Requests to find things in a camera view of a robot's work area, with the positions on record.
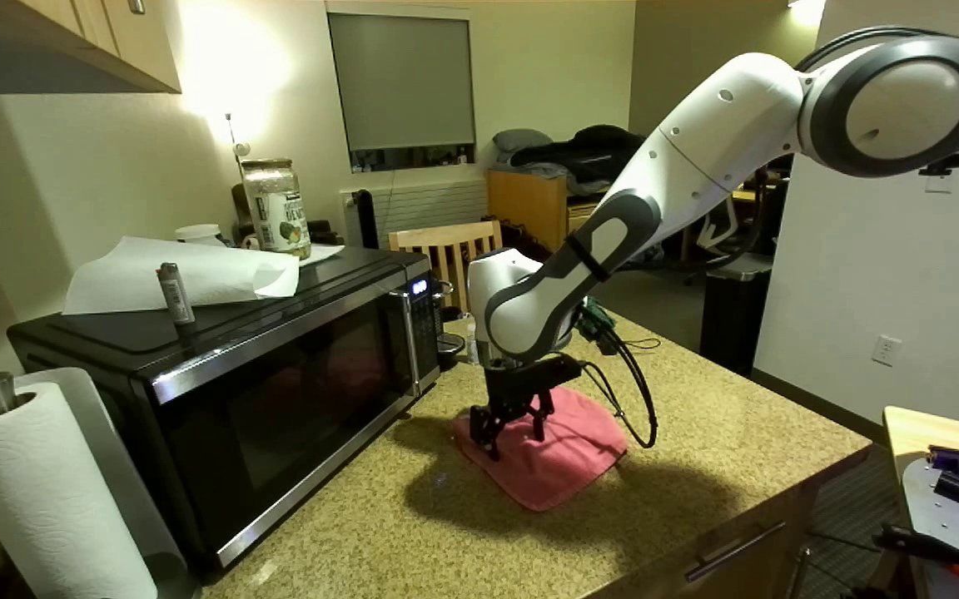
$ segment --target pink towel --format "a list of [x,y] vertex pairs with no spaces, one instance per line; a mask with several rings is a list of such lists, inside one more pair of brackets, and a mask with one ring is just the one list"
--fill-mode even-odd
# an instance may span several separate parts
[[627,454],[627,440],[604,406],[567,385],[550,395],[546,440],[533,440],[533,415],[520,415],[495,440],[501,458],[471,440],[471,410],[453,419],[460,454],[533,512],[555,510]]

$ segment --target granite countertop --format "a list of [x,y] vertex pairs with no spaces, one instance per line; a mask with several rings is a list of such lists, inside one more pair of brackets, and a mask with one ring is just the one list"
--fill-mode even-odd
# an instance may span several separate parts
[[[465,463],[450,419],[488,399],[483,368],[440,375],[411,415],[310,497],[210,599],[237,596],[586,596],[682,540],[850,468],[870,440],[617,321],[656,393],[658,440],[567,507],[533,515]],[[647,425],[621,359],[572,338]],[[600,399],[581,375],[572,390]]]

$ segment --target wall outlet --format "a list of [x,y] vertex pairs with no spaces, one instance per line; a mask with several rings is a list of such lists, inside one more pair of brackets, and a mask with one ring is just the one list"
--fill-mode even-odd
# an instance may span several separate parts
[[900,349],[902,349],[902,338],[900,338],[900,335],[889,335],[889,332],[882,332],[882,335],[876,338],[876,345],[874,345],[874,363],[882,363],[882,366],[889,366],[889,368],[894,368],[894,363],[897,363]]

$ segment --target stainless steel microwave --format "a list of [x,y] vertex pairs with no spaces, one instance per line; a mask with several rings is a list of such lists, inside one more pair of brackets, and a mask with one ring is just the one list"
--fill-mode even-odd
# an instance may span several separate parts
[[22,368],[79,366],[193,572],[218,580],[438,384],[438,291],[411,253],[344,248],[293,300],[10,325]]

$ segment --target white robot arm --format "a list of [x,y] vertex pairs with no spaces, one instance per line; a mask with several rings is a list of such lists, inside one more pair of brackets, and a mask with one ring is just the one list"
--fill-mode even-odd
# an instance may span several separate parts
[[894,176],[959,152],[959,38],[900,32],[825,45],[809,69],[742,52],[638,148],[592,216],[546,262],[475,261],[471,310],[488,366],[529,366],[581,300],[634,253],[720,206],[751,172],[805,152],[850,176]]

